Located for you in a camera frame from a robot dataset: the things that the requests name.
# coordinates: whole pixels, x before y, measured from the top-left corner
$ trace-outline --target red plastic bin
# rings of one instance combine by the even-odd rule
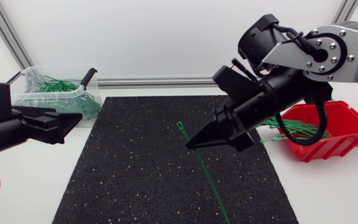
[[[321,139],[310,146],[300,146],[289,139],[285,140],[301,161],[345,156],[358,145],[358,112],[343,101],[330,101],[325,105],[328,119],[326,130],[331,138]],[[315,105],[295,105],[282,117],[319,124]]]

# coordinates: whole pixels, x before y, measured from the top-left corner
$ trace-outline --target black cylindrical joint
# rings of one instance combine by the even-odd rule
[[[246,130],[303,100],[318,84],[301,70],[287,67],[275,68],[259,82],[264,90],[234,108]]]
[[[0,151],[25,142],[24,134],[21,132],[22,123],[19,119],[12,119],[0,123]]]

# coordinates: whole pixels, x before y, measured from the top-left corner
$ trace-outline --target plastic container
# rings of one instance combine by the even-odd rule
[[[326,130],[332,136],[331,138],[321,139],[310,146],[300,146],[286,139],[301,161],[309,162],[312,159],[345,156],[358,145],[358,112],[343,101],[330,101],[325,105],[328,119]],[[319,124],[315,105],[295,105],[282,117]]]
[[[11,84],[12,104],[19,106],[51,107],[60,113],[82,113],[83,119],[77,124],[77,127],[92,127],[96,121],[102,101],[98,83],[93,76],[94,73],[90,72],[91,68],[93,68],[92,65],[29,67],[15,75],[9,81]],[[36,84],[43,83],[44,81],[48,82],[50,79],[46,76],[58,80],[69,80],[78,88],[75,91],[66,92],[39,92],[40,88]],[[77,107],[72,106],[85,97],[93,98],[92,104],[89,104],[91,105],[89,107],[97,112],[95,116],[90,116],[89,113],[86,113],[89,111],[89,107],[83,105]]]

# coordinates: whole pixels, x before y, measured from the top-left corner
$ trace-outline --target black handle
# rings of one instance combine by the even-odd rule
[[[21,74],[22,72],[17,72],[16,75],[14,75],[8,82],[8,84],[12,84],[14,80],[17,79],[17,77],[19,77],[19,75]]]
[[[96,69],[91,68],[88,73],[85,75],[85,77],[82,79],[81,81],[81,85],[84,86],[84,90],[86,90],[86,86],[88,85],[88,83],[91,81],[91,78],[93,77],[93,75],[98,72]]]

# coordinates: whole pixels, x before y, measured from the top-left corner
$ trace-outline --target clear plastic bin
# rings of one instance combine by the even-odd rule
[[[77,127],[92,127],[101,109],[102,101],[93,73],[88,75],[91,68],[92,65],[29,67],[9,81],[12,105],[55,108],[60,113],[82,113],[83,119]],[[77,89],[65,92],[42,92],[37,85],[49,82],[48,77],[68,80],[75,84]]]

